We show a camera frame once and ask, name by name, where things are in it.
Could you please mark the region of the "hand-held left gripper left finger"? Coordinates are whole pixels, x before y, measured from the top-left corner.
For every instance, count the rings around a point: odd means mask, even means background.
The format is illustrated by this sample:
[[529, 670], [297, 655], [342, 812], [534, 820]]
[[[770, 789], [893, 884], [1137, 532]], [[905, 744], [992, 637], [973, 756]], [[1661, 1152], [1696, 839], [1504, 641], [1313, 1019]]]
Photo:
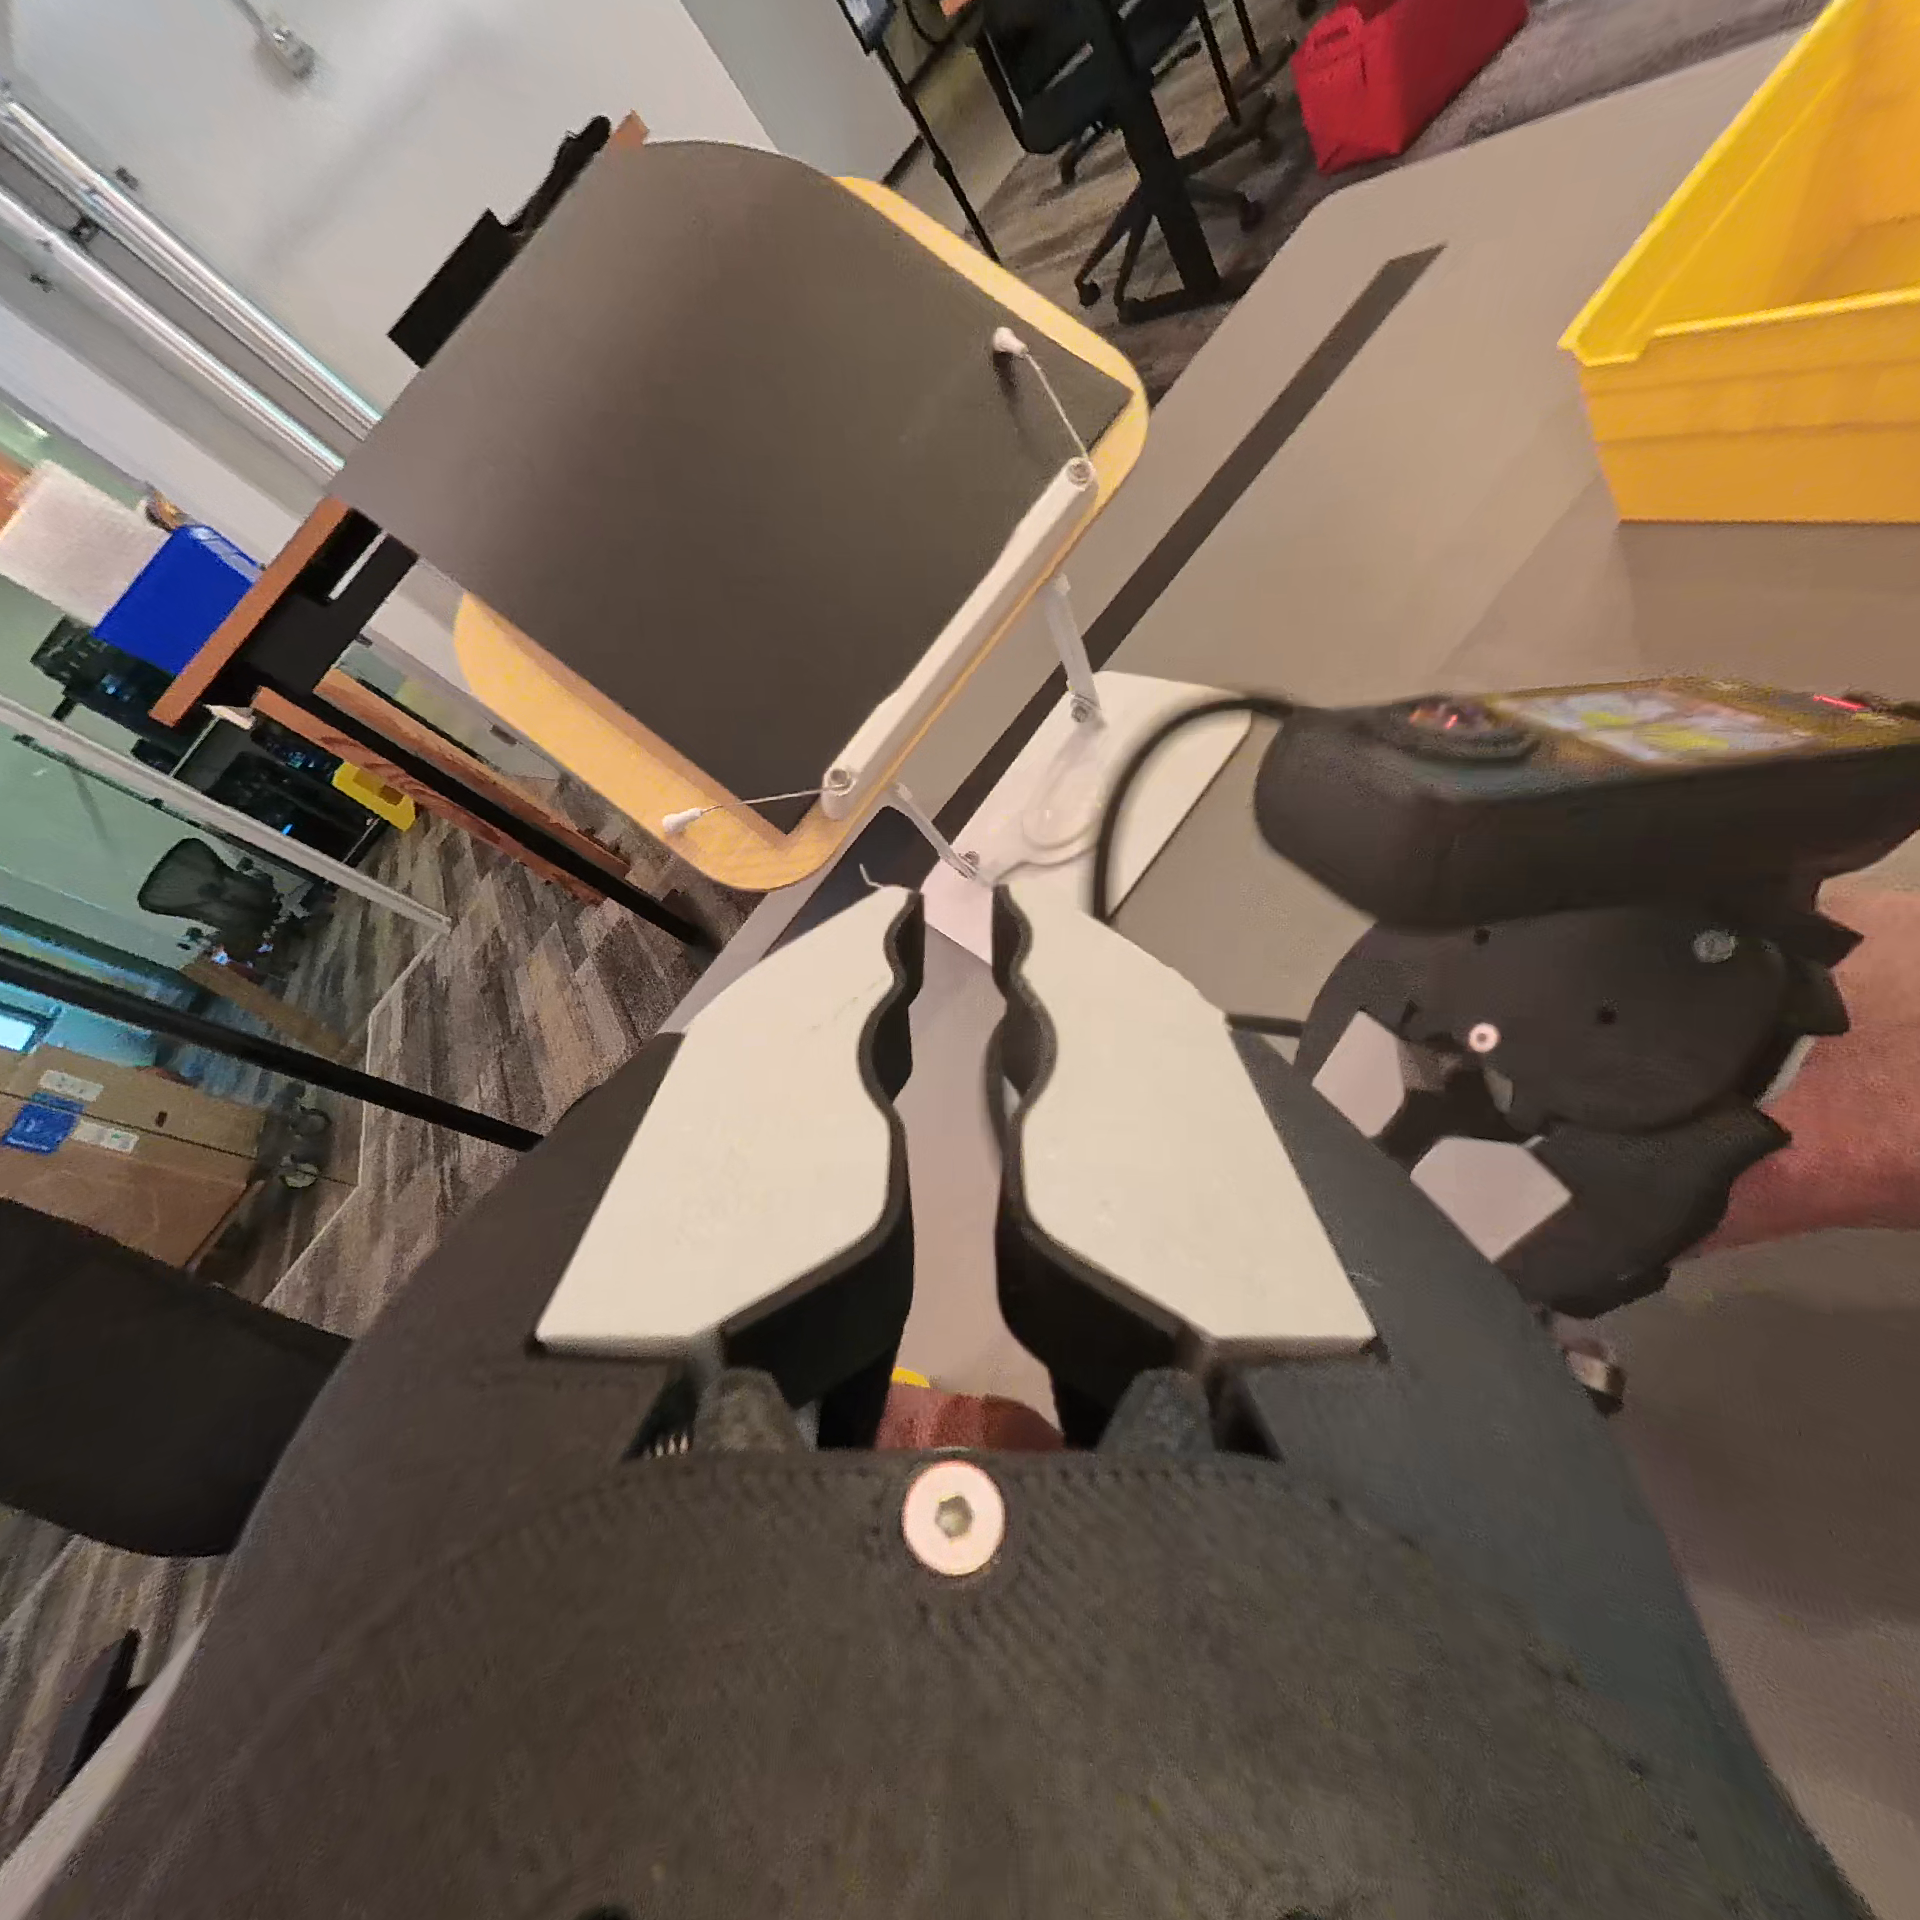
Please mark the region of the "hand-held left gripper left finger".
[[919, 933], [916, 891], [871, 886], [690, 1019], [534, 1324], [541, 1350], [693, 1352], [882, 1227], [898, 1128], [876, 1041], [910, 1003]]

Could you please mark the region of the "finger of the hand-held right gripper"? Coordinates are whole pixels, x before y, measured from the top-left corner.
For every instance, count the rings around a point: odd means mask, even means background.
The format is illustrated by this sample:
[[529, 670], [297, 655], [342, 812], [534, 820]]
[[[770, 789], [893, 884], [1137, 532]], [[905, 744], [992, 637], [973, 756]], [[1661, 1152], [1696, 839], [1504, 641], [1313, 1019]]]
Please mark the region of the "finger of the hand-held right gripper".
[[1438, 1137], [1410, 1167], [1455, 1232], [1488, 1262], [1512, 1255], [1567, 1209], [1570, 1189], [1525, 1142]]

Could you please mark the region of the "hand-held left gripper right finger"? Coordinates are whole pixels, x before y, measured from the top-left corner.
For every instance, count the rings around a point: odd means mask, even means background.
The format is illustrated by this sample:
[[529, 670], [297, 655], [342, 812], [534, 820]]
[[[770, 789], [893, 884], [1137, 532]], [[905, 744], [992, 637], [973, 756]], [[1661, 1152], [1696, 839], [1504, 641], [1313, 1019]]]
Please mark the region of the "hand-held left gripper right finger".
[[1047, 884], [1001, 884], [998, 1309], [1068, 1390], [1362, 1352], [1375, 1324], [1228, 1017]]

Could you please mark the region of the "yellow plastic bin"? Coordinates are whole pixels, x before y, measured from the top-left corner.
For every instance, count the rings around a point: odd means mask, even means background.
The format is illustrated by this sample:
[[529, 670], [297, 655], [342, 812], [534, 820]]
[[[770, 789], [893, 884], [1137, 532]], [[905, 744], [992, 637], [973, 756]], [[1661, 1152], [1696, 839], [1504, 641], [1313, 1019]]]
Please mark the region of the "yellow plastic bin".
[[1829, 5], [1559, 344], [1622, 521], [1914, 523], [1917, 5]]

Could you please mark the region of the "person's right hand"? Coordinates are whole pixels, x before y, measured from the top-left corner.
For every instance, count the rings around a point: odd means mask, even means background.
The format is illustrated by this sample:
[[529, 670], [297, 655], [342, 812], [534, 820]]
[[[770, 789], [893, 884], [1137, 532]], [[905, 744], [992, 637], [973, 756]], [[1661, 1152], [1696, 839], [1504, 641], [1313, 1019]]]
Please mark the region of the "person's right hand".
[[1705, 1255], [1917, 1225], [1917, 899], [1846, 879], [1822, 905], [1861, 934], [1836, 971], [1848, 1028], [1768, 1107], [1789, 1142], [1733, 1185]]

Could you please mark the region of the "black mesh office chair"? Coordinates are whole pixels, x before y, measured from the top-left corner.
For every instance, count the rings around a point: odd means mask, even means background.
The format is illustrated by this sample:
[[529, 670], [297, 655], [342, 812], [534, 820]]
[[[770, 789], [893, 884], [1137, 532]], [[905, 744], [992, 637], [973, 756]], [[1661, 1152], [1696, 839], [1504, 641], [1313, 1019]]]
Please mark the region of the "black mesh office chair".
[[158, 856], [135, 889], [135, 905], [206, 927], [228, 951], [257, 948], [284, 918], [271, 877], [228, 864], [196, 837]]

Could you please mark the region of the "cardboard box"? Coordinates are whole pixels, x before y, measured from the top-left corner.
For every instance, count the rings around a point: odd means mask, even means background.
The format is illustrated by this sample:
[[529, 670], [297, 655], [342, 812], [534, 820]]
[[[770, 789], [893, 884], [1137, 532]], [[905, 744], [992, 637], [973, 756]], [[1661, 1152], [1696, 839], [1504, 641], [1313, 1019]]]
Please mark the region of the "cardboard box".
[[264, 1112], [66, 1047], [2, 1056], [2, 1195], [166, 1264], [241, 1201]]

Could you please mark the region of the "white tablet stand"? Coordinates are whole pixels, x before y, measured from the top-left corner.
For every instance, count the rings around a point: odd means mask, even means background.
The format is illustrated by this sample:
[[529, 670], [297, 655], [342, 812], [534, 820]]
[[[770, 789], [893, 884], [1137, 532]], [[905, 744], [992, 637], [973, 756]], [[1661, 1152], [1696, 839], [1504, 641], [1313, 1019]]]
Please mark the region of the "white tablet stand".
[[[463, 595], [472, 692], [726, 886], [826, 868], [852, 827], [679, 801], [808, 783], [996, 559], [1063, 432], [1143, 444], [1127, 359], [866, 181], [618, 128], [328, 486]], [[1063, 566], [1081, 534], [1069, 534]]]

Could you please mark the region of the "wood-edged table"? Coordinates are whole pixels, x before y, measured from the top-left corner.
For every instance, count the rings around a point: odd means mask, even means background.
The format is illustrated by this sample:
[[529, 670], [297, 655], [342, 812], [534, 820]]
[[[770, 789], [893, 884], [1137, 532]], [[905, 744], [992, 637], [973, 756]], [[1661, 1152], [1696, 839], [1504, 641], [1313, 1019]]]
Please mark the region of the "wood-edged table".
[[631, 877], [631, 861], [529, 798], [488, 760], [344, 672], [350, 641], [394, 597], [415, 552], [369, 517], [324, 495], [257, 572], [150, 709], [178, 727], [194, 709], [231, 705], [300, 736], [400, 790], [432, 817], [580, 901], [624, 907], [709, 959], [716, 934]]

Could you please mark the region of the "red bin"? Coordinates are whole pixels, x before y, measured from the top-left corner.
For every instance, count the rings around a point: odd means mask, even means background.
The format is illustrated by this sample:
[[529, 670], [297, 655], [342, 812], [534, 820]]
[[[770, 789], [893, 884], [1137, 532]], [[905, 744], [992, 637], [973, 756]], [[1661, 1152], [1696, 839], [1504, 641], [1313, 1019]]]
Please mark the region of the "red bin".
[[1528, 23], [1528, 1], [1349, 1], [1289, 61], [1320, 175], [1396, 160]]

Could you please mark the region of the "blue storage bin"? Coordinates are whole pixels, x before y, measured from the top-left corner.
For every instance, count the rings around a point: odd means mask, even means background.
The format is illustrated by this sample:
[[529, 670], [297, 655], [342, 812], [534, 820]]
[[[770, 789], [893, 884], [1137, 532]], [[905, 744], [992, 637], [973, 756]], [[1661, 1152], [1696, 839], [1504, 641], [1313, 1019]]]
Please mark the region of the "blue storage bin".
[[175, 676], [238, 608], [257, 572], [260, 564], [217, 531], [183, 523], [90, 632], [101, 644]]

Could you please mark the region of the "black rolling chair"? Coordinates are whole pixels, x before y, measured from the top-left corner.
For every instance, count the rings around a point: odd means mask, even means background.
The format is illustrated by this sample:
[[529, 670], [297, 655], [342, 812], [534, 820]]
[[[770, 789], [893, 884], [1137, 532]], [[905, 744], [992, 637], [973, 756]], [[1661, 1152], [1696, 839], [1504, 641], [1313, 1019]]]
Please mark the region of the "black rolling chair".
[[1144, 97], [1122, 53], [1127, 5], [980, 1], [975, 57], [1020, 149], [1050, 157], [1072, 185], [1093, 145], [1124, 129]]

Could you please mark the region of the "white foam block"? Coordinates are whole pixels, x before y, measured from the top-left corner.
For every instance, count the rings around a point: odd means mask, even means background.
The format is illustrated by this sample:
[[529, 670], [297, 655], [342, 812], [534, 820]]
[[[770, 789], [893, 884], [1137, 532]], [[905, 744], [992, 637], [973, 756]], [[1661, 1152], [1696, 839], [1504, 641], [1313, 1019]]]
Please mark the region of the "white foam block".
[[4, 518], [2, 576], [93, 630], [161, 542], [142, 511], [58, 464], [38, 464]]

